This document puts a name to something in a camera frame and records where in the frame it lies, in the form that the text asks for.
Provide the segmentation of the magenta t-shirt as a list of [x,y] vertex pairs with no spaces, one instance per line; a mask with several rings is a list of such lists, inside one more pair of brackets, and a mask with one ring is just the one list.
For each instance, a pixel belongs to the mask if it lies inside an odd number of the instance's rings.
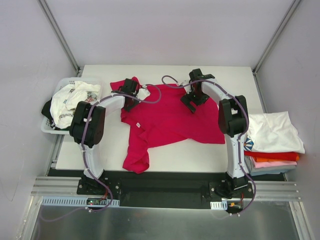
[[121,122],[130,126],[127,156],[123,168],[141,174],[150,167],[148,149],[186,139],[202,144],[225,143],[219,129],[217,104],[209,98],[191,112],[182,102],[184,89],[163,84],[148,87],[147,103],[139,103],[130,111],[121,110]]

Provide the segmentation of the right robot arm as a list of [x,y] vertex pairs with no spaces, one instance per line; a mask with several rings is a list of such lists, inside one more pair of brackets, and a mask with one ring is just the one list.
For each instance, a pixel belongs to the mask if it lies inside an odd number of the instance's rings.
[[225,136],[227,146],[227,170],[225,180],[214,187],[214,192],[235,198],[248,186],[244,165],[244,141],[249,128],[247,100],[243,95],[227,92],[212,74],[203,74],[197,68],[189,73],[191,92],[181,98],[192,112],[208,99],[218,102],[218,127]]

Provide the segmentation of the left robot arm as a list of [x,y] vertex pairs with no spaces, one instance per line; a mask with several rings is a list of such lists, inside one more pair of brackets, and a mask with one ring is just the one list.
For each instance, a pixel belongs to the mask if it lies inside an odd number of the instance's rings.
[[69,127],[69,135],[80,148],[84,163],[84,180],[96,195],[103,193],[106,182],[100,179],[104,172],[100,158],[99,143],[103,138],[105,118],[116,110],[131,110],[140,101],[137,99],[141,85],[138,79],[126,78],[110,95],[93,103],[80,101]]

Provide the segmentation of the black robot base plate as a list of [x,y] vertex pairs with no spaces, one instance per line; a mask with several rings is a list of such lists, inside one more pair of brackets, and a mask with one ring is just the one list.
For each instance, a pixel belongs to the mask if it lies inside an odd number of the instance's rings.
[[209,209],[219,202],[221,193],[228,200],[244,203],[254,196],[254,187],[231,191],[225,173],[104,171],[99,182],[81,176],[78,195],[103,196],[118,200],[122,207]]

